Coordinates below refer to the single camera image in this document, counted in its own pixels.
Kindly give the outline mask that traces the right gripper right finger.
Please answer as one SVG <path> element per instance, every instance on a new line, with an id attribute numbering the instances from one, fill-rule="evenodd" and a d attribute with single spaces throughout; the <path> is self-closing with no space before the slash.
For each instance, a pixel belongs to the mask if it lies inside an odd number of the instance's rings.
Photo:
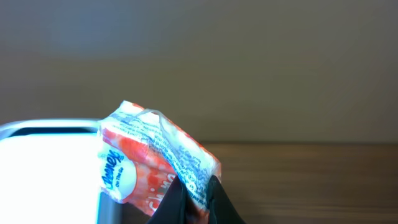
<path id="1" fill-rule="evenodd" d="M 212 175 L 206 191 L 209 224 L 246 224 L 228 198 L 219 179 Z"/>

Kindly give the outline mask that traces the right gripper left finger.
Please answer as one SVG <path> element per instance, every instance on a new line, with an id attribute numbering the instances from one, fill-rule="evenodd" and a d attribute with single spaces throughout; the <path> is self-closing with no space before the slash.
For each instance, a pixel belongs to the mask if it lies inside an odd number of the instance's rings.
<path id="1" fill-rule="evenodd" d="M 146 224 L 185 224 L 187 190 L 174 178 L 158 209 Z"/>

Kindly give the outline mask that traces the pink white tissue pack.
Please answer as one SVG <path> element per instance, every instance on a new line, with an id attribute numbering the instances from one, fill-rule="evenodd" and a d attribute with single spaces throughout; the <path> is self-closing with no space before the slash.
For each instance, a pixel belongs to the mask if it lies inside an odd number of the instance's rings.
<path id="1" fill-rule="evenodd" d="M 206 190 L 221 162 L 160 111 L 123 101 L 99 122 L 100 188 L 152 216 L 174 178 L 187 188 L 192 223 L 205 223 Z"/>

